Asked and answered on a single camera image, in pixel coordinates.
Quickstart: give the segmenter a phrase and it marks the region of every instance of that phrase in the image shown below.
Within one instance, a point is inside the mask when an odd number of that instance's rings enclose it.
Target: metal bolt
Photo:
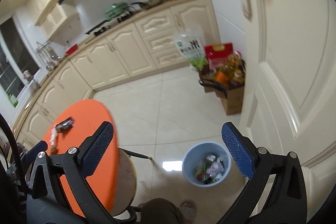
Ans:
[[[267,153],[267,149],[266,149],[265,147],[259,147],[259,148],[258,148],[258,152],[259,152],[260,154],[265,155],[265,154]]]
[[[297,154],[295,152],[290,152],[289,155],[293,158],[296,159]]]
[[[45,155],[45,153],[44,153],[43,151],[41,151],[41,152],[39,152],[39,153],[37,154],[37,156],[38,156],[39,158],[43,158],[44,155]]]
[[[68,150],[68,153],[69,153],[69,154],[74,154],[74,153],[76,153],[76,151],[77,151],[77,148],[75,148],[75,147],[70,147],[69,150]]]

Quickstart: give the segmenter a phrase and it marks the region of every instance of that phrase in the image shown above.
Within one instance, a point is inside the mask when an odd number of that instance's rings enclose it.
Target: countertop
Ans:
[[[76,50],[73,54],[71,54],[70,56],[66,56],[62,59],[62,61],[59,63],[59,65],[53,70],[53,72],[48,73],[48,75],[46,77],[44,77],[44,79],[41,81],[40,85],[41,88],[36,91],[34,94],[32,94],[29,99],[27,100],[26,106],[21,110],[20,115],[18,116],[18,118],[16,119],[13,127],[12,127],[12,131],[15,137],[18,136],[18,133],[21,130],[21,127],[23,125],[24,120],[26,119],[29,111],[31,110],[32,106],[35,104],[36,100],[38,99],[38,97],[41,95],[41,93],[43,92],[43,90],[46,88],[46,86],[50,83],[50,81],[54,78],[54,76],[59,72],[59,70],[70,60],[72,59],[74,56],[76,56],[77,54],[79,54],[82,50],[86,49],[87,47],[89,47],[90,45],[92,45],[93,43],[95,43],[96,41],[102,39],[104,36],[109,35],[112,32],[115,32],[116,30],[136,21],[139,20],[141,18],[144,18],[148,15],[151,15],[153,13],[159,12],[161,10],[165,10],[168,9],[171,6],[175,6],[175,5],[179,5],[182,3],[186,3],[186,2],[190,2],[190,1],[194,1],[194,0],[170,0],[167,1],[165,3],[162,3],[161,5],[158,5],[156,7],[153,7],[149,10],[142,10],[139,13],[137,13],[136,15],[134,15],[133,17],[119,23],[118,25],[114,26],[113,28],[109,29],[108,31],[102,33],[99,36],[95,36],[94,34],[91,34],[89,37],[85,38],[84,40],[82,40],[79,44],[78,44],[78,50]]]

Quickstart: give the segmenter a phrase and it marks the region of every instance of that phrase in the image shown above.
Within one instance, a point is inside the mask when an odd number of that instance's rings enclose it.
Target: blue trash can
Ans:
[[[223,177],[211,184],[203,184],[198,181],[195,177],[195,168],[201,160],[204,160],[209,154],[219,156],[222,158],[224,163],[224,175]],[[192,185],[198,187],[211,187],[215,186],[218,183],[221,183],[225,177],[228,175],[231,169],[231,158],[228,150],[224,148],[221,144],[215,142],[202,142],[194,145],[189,151],[185,154],[182,162],[182,173],[187,181]]]

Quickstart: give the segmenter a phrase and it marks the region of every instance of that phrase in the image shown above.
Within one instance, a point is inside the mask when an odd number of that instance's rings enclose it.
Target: foot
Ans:
[[[192,204],[188,203],[188,202],[183,203],[182,207],[188,207],[188,208],[191,208],[191,209],[195,209],[194,206]],[[185,223],[186,224],[193,224],[193,221],[186,218]]]

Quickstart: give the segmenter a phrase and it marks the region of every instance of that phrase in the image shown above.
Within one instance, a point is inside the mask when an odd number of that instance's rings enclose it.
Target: gray slipper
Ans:
[[[194,209],[189,208],[189,207],[182,207],[182,205],[184,203],[189,203],[189,204],[193,205]],[[192,223],[195,222],[196,215],[197,215],[197,206],[196,206],[196,203],[193,200],[185,199],[184,201],[182,201],[179,209],[180,209],[180,211],[183,214],[185,219],[190,220]]]

